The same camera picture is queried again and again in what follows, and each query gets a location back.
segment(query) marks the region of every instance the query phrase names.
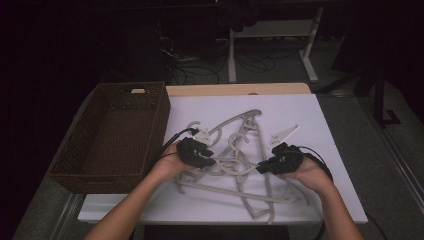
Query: gray floor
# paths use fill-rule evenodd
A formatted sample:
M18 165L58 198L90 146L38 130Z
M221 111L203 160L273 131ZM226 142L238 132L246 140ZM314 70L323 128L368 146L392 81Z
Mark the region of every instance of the gray floor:
M299 39L238 42L238 83L305 82L316 90L344 75L331 70L341 40L318 39L310 58L319 81L310 84L297 54L303 44L304 40ZM224 61L225 55L206 62L180 63L181 70L173 72L175 78L172 84L182 84L184 80L186 84L226 84L228 69ZM318 95L346 169L364 209L381 226L388 239L421 239L424 216L422 206L417 203L419 194L414 194L414 188L410 187L411 179L408 182L399 166L403 166L404 170L405 166L409 167L417 182L424 182L424 127L411 112L402 94L386 84L385 107L394 110L402 124L381 129L370 116L372 92L364 98L353 96L355 83L353 80L331 94ZM393 152L391 143L398 151ZM399 165L399 158L404 165ZM69 197L66 190L45 178L14 239L82 239L92 226L76 220L82 198ZM63 212L61 209L67 201L75 201L76 209ZM59 219L65 219L62 216L70 216L69 221L57 225L62 223ZM290 226L289 230L293 240L314 239L318 228ZM142 226L137 229L137 239L142 239L142 229ZM366 239L383 239L372 222L360 225L360 229Z

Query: metal stand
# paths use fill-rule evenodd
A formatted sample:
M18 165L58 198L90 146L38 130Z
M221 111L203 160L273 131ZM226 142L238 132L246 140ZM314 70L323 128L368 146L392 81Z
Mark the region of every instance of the metal stand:
M228 57L228 74L229 83L237 83L236 66L234 60L234 38L243 37L281 37L281 36L308 36L308 41L303 50L299 51L300 58L306 73L311 82L317 82L318 77L309 60L309 54L314 43L318 26L321 20L323 7L317 9L317 12L312 19L308 20L289 20L289 21L262 21L255 26L245 28L243 32L237 33L235 36L233 30L230 29L230 53Z
M302 59L303 66L305 67L306 73L308 74L309 80L312 83L318 81L317 74L315 73L314 68L312 67L311 61L309 60L309 54L311 53L312 44L314 43L315 36L317 34L319 22L321 21L322 12L324 11L323 7L320 7L315 14L314 21L311 25L311 30L309 31L308 42L304 50L300 50L300 59Z

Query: wicker basket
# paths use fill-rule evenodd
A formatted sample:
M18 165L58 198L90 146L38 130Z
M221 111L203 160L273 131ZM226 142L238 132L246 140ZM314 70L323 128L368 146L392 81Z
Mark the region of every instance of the wicker basket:
M80 107L48 175L72 193L130 192L162 147L169 111L162 82L97 85Z

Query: dark background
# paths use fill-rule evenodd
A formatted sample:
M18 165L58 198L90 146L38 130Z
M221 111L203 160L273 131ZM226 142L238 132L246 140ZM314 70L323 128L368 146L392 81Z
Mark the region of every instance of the dark background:
M0 3L1 239L13 236L78 107L97 83L169 80L172 62L159 50L163 31L184 51L209 55L213 51L205 49L213 50L214 39L228 32L216 26L216 9L83 10L111 8L99 2ZM326 8L318 35L346 35L335 69L349 73L369 59L381 62L386 80L424 121L421 9L401 1L351 1Z

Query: wrist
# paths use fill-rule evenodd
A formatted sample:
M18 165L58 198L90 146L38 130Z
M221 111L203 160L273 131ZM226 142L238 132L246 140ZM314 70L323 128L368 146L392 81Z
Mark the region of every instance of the wrist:
M340 194L339 190L332 182L330 182L330 184L326 184L325 186L319 189L316 189L315 192L321 199L327 199L331 196L337 196Z

